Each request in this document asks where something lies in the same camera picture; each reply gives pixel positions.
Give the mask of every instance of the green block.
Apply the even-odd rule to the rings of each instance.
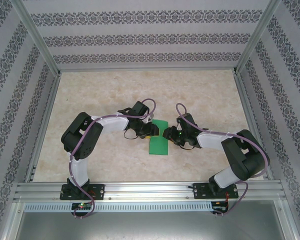
[[[165,139],[162,134],[168,128],[168,122],[163,120],[155,120],[152,122],[159,128],[159,136],[152,136],[149,144],[149,154],[168,155],[168,139]]]

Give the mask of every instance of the marble floor surface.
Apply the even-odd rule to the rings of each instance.
[[[108,115],[145,98],[156,101],[154,118],[168,121],[169,126],[176,125],[176,103],[183,103],[202,128],[224,132],[248,128],[231,70],[63,73],[33,181],[66,181],[69,160],[61,136],[80,112]],[[94,182],[206,181],[229,166],[223,151],[182,150],[172,142],[168,146],[168,155],[149,155],[149,139],[127,140],[123,131],[104,134],[89,157],[89,178]]]

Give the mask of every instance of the striped wall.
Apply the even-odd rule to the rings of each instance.
[[[269,0],[26,0],[61,70],[235,67]]]
[[[55,76],[8,0],[0,0],[0,225],[23,182]]]
[[[300,233],[300,0],[280,3],[241,77]]]

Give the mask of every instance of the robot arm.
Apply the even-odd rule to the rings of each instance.
[[[92,125],[80,147],[75,152],[73,156],[74,161],[71,164],[73,178],[80,187],[83,188],[83,186],[89,184],[87,172],[88,156],[94,150],[101,134],[133,129],[135,134],[142,139],[147,136],[159,135],[159,128],[152,123],[153,114],[145,118],[122,117],[122,115],[143,116],[146,112],[149,113],[149,108],[138,101],[133,108],[119,110],[114,114],[117,116],[102,118]],[[85,131],[87,127],[97,118],[99,117],[90,116],[85,112],[81,112],[74,119],[61,137],[64,150],[66,150],[69,155],[75,149],[79,140],[83,136],[82,131]],[[81,192],[78,191],[78,188],[76,188],[73,178],[68,178],[67,183],[71,186],[71,188],[73,188],[74,191],[77,191],[77,193],[80,194]]]
[[[191,114],[186,113],[182,116],[196,125]],[[265,161],[261,153],[248,142],[233,136],[202,132],[188,124],[180,116],[176,121],[177,126],[169,127],[163,133],[163,137],[171,140],[174,144],[183,147],[187,142],[194,148],[224,150],[230,166],[210,177],[209,189],[214,195],[240,180],[245,181],[249,179],[264,169]],[[237,132],[236,135],[252,141],[261,148],[250,131],[244,129]]]

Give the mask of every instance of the purple cable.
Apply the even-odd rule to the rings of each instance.
[[[216,135],[221,135],[221,136],[231,136],[231,137],[236,137],[236,138],[238,138],[238,139],[241,139],[241,140],[243,140],[243,141],[248,142],[249,144],[251,144],[252,146],[254,146],[254,147],[261,153],[261,155],[262,155],[262,157],[263,157],[263,160],[264,160],[264,169],[262,170],[262,172],[260,172],[259,174],[256,174],[256,175],[252,176],[251,178],[256,178],[256,177],[262,176],[262,175],[267,171],[267,168],[268,168],[268,165],[269,165],[269,164],[268,164],[267,156],[266,156],[265,152],[264,152],[257,144],[255,144],[253,141],[251,141],[251,140],[249,140],[249,139],[247,139],[247,138],[245,138],[245,137],[243,137],[243,136],[239,136],[239,135],[236,135],[236,134],[225,133],[225,132],[219,132],[219,131],[209,131],[209,130],[204,130],[204,129],[202,129],[202,128],[196,126],[196,125],[194,125],[193,123],[189,122],[184,116],[182,116],[181,112],[180,112],[179,109],[178,109],[178,106],[179,106],[179,105],[182,106],[182,107],[184,108],[185,113],[187,113],[187,108],[186,108],[186,106],[183,105],[182,103],[177,103],[177,104],[175,105],[176,111],[178,112],[178,114],[180,115],[180,117],[181,117],[186,123],[190,124],[190,125],[193,126],[194,128],[196,128],[196,129],[198,129],[198,130],[200,130],[200,131],[202,131],[202,132],[208,133],[208,134],[216,134]],[[248,187],[249,187],[248,183],[245,182],[245,181],[241,181],[241,180],[240,180],[240,181],[237,181],[236,184],[246,184],[246,188],[245,188],[243,194],[241,195],[241,197],[239,198],[239,200],[234,204],[234,206],[233,206],[230,210],[228,210],[227,212],[225,212],[225,213],[222,214],[220,211],[214,210],[215,212],[220,213],[219,216],[221,216],[221,215],[227,215],[229,212],[231,212],[234,208],[236,208],[236,206],[241,202],[241,200],[242,200],[242,199],[244,198],[244,196],[246,195],[246,193],[247,193],[247,191],[248,191]]]
[[[73,175],[73,172],[72,172],[72,169],[71,169],[71,166],[72,166],[72,162],[73,162],[73,158],[74,158],[74,155],[75,153],[77,152],[79,146],[81,145],[82,141],[85,139],[86,135],[88,134],[90,128],[92,127],[92,125],[101,120],[101,119],[105,119],[105,118],[112,118],[112,117],[121,117],[121,118],[132,118],[132,119],[140,119],[140,118],[145,118],[147,116],[150,116],[156,109],[156,102],[155,100],[153,100],[152,98],[146,98],[142,101],[142,103],[144,103],[145,101],[152,101],[154,106],[153,106],[153,109],[151,112],[149,112],[148,114],[146,115],[143,115],[143,116],[130,116],[130,115],[117,115],[117,114],[111,114],[111,115],[105,115],[105,116],[101,116],[101,117],[98,117],[97,119],[93,120],[90,125],[86,128],[84,134],[82,135],[82,137],[80,138],[79,142],[77,143],[77,145],[75,146],[74,150],[72,151],[71,155],[70,155],[70,160],[69,160],[69,173],[70,173],[70,177],[72,179],[72,181],[74,182],[74,185],[80,189],[81,192],[83,192],[88,198],[91,199],[91,203],[92,203],[92,210],[90,212],[88,212],[86,215],[84,216],[80,216],[80,219],[84,219],[86,217],[89,217],[94,211],[95,211],[95,208],[96,208],[96,205],[95,205],[95,200],[93,199],[93,197],[87,193],[85,190],[83,190],[83,188],[77,183],[77,181],[75,180],[74,178],[74,175]],[[73,215],[75,218],[77,218],[77,215],[76,215],[76,211],[77,209],[75,209],[73,211]]]

